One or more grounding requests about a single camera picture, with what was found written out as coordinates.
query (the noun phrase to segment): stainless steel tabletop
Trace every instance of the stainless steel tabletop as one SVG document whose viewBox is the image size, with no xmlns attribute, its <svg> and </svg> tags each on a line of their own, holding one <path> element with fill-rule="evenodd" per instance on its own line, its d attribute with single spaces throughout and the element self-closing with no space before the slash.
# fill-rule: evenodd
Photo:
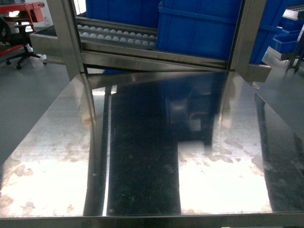
<svg viewBox="0 0 304 228">
<path fill-rule="evenodd" d="M 2 173 L 2 227 L 304 225 L 302 140 L 237 73 L 78 75 Z"/>
</svg>

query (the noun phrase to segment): smudge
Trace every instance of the smudge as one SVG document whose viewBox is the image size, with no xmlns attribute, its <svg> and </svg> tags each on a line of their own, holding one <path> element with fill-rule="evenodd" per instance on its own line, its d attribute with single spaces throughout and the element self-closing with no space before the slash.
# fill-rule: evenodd
<svg viewBox="0 0 304 228">
<path fill-rule="evenodd" d="M 34 174 L 34 172 L 32 169 L 25 169 L 25 165 L 21 165 L 15 169 L 15 174 L 19 177 L 22 177 L 22 176 L 31 176 Z"/>
<path fill-rule="evenodd" d="M 20 206 L 23 209 L 24 214 L 30 214 L 33 209 L 35 209 L 34 203 L 31 201 L 28 201 L 25 206 Z"/>
<path fill-rule="evenodd" d="M 218 161 L 218 160 L 220 160 L 220 158 L 218 157 L 218 156 L 209 156 L 209 159 L 211 160 L 211 161 L 213 161 L 213 162 L 216 162 L 216 161 Z"/>
<path fill-rule="evenodd" d="M 67 213 L 71 213 L 74 210 L 74 207 L 72 206 L 72 204 L 68 205 L 68 207 L 66 208 Z"/>
<path fill-rule="evenodd" d="M 244 153 L 247 154 L 248 156 L 253 156 L 253 154 L 250 153 L 249 151 L 244 150 Z"/>
<path fill-rule="evenodd" d="M 236 141 L 234 141 L 234 140 L 232 140 L 232 139 L 226 139 L 225 141 L 224 141 L 226 144 L 228 144 L 228 145 L 232 145 L 232 146 L 235 146 L 235 147 L 237 147 L 238 149 L 243 149 L 243 146 L 241 145 L 241 144 L 239 144 L 239 143 L 237 143 Z"/>
<path fill-rule="evenodd" d="M 194 157 L 194 155 L 193 155 L 192 153 L 190 153 L 190 152 L 186 153 L 186 155 L 187 155 L 188 157 L 190 157 L 190 158 L 193 158 L 193 157 Z"/>
<path fill-rule="evenodd" d="M 263 158 L 261 155 L 254 156 L 253 159 L 251 159 L 251 162 L 254 163 L 258 169 L 260 169 L 261 171 L 264 171 Z"/>
<path fill-rule="evenodd" d="M 178 157 L 179 157 L 179 160 L 180 160 L 181 162 L 187 162 L 187 160 L 184 159 L 184 157 L 182 156 L 182 154 L 181 154 L 180 152 L 179 152 Z"/>
<path fill-rule="evenodd" d="M 72 163 L 74 163 L 74 162 L 77 161 L 77 159 L 76 158 L 71 158 L 69 161 L 72 162 Z"/>
<path fill-rule="evenodd" d="M 213 162 L 222 160 L 227 163 L 233 163 L 233 161 L 229 157 L 226 157 L 225 155 L 213 155 L 213 156 L 209 156 L 209 159 Z"/>
<path fill-rule="evenodd" d="M 204 161 L 204 166 L 210 167 L 210 164 L 206 161 Z"/>
<path fill-rule="evenodd" d="M 164 165 L 163 168 L 168 172 L 168 173 L 173 173 L 175 169 L 170 165 Z"/>
<path fill-rule="evenodd" d="M 216 146 L 213 148 L 213 151 L 220 154 L 232 154 L 232 152 L 224 147 Z"/>
<path fill-rule="evenodd" d="M 14 202 L 14 199 L 8 195 L 3 195 L 0 198 L 0 208 L 5 208 L 11 205 Z"/>
</svg>

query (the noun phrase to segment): metal shelf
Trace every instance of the metal shelf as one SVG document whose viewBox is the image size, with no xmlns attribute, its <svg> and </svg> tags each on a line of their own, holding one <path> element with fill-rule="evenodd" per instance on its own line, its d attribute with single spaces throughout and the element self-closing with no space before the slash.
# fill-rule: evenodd
<svg viewBox="0 0 304 228">
<path fill-rule="evenodd" d="M 284 12 L 283 17 L 291 20 L 303 20 L 304 5 L 288 7 Z"/>
</svg>

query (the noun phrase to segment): concrete floor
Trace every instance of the concrete floor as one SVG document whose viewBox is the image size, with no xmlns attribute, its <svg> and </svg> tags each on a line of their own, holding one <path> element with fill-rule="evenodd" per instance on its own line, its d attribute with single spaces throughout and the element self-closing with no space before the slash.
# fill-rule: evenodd
<svg viewBox="0 0 304 228">
<path fill-rule="evenodd" d="M 0 166 L 69 83 L 64 65 L 0 63 Z"/>
</svg>

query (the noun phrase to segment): blue plastic crate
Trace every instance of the blue plastic crate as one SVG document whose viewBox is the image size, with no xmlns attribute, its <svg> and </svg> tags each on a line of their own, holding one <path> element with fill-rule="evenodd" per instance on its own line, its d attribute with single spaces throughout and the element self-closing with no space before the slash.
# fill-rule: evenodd
<svg viewBox="0 0 304 228">
<path fill-rule="evenodd" d="M 288 3 L 288 0 L 267 1 L 250 63 L 261 62 Z M 162 4 L 159 50 L 229 59 L 240 1 L 163 0 Z"/>
<path fill-rule="evenodd" d="M 301 24 L 297 24 L 297 25 L 292 25 L 292 26 L 287 26 L 287 27 L 283 27 L 282 32 L 287 34 L 293 34 L 293 33 L 300 33 L 301 29 L 302 29 Z"/>
<path fill-rule="evenodd" d="M 268 48 L 271 45 L 274 35 L 281 31 L 281 28 L 260 25 L 260 28 L 256 35 L 256 41 L 252 49 L 250 63 L 260 64 L 262 58 Z"/>
<path fill-rule="evenodd" d="M 291 20 L 288 18 L 281 18 L 279 26 L 284 28 L 284 27 L 303 25 L 303 24 L 304 24 L 304 20 Z"/>
<path fill-rule="evenodd" d="M 223 18 L 238 18 L 242 0 L 162 0 L 169 9 L 205 14 Z M 262 25 L 277 26 L 289 0 L 268 0 L 261 20 Z"/>
<path fill-rule="evenodd" d="M 162 51 L 228 60 L 237 19 L 160 8 L 157 48 Z M 250 63 L 259 64 L 277 27 L 262 25 Z"/>
<path fill-rule="evenodd" d="M 297 44 L 299 34 L 291 34 L 285 36 L 277 36 L 273 38 L 272 48 L 281 54 L 292 53 Z"/>
<path fill-rule="evenodd" d="M 86 0 L 86 16 L 156 28 L 160 0 Z"/>
<path fill-rule="evenodd" d="M 289 0 L 288 6 L 304 5 L 304 0 Z"/>
<path fill-rule="evenodd" d="M 237 19 L 242 0 L 162 0 L 164 8 Z"/>
</svg>

